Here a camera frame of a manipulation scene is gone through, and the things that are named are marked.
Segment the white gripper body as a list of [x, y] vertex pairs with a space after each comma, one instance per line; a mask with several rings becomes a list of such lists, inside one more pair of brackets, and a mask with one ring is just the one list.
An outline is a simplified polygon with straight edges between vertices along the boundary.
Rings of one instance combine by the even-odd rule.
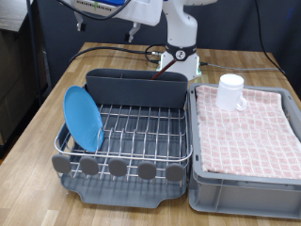
[[159, 23], [163, 0], [71, 0], [71, 4], [84, 12], [100, 16], [155, 26]]

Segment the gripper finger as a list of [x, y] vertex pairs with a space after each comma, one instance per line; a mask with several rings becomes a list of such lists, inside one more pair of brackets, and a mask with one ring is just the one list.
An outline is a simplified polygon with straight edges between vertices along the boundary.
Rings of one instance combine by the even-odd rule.
[[133, 23], [133, 27], [130, 29], [128, 33], [125, 34], [125, 41], [132, 42], [134, 39], [134, 35], [140, 29], [140, 23]]
[[78, 31], [85, 31], [86, 30], [86, 24], [85, 24], [85, 22], [83, 20], [82, 15], [80, 13], [78, 13], [78, 12], [75, 12], [74, 15], [75, 15], [75, 18], [77, 20], [77, 25], [76, 25], [77, 26], [77, 30]]

